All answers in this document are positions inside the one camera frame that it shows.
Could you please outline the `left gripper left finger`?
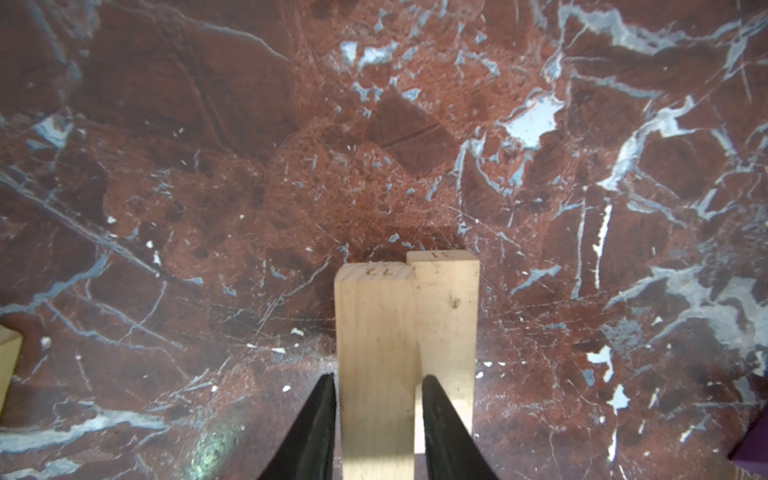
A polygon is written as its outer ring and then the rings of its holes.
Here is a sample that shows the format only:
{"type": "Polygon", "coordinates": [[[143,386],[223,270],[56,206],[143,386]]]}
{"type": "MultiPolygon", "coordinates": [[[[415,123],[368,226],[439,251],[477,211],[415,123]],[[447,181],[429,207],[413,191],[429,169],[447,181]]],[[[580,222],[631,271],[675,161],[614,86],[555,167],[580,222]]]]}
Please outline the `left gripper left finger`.
{"type": "Polygon", "coordinates": [[[327,480],[333,476],[337,398],[322,375],[259,480],[327,480]]]}

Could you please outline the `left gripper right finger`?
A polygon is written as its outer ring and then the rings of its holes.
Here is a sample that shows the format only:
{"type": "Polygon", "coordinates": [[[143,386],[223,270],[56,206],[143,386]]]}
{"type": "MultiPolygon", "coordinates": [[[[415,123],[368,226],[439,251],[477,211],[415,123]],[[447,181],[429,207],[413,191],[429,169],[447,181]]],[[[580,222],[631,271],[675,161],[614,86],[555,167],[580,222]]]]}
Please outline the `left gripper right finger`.
{"type": "Polygon", "coordinates": [[[498,480],[434,375],[422,381],[422,408],[430,480],[498,480]]]}

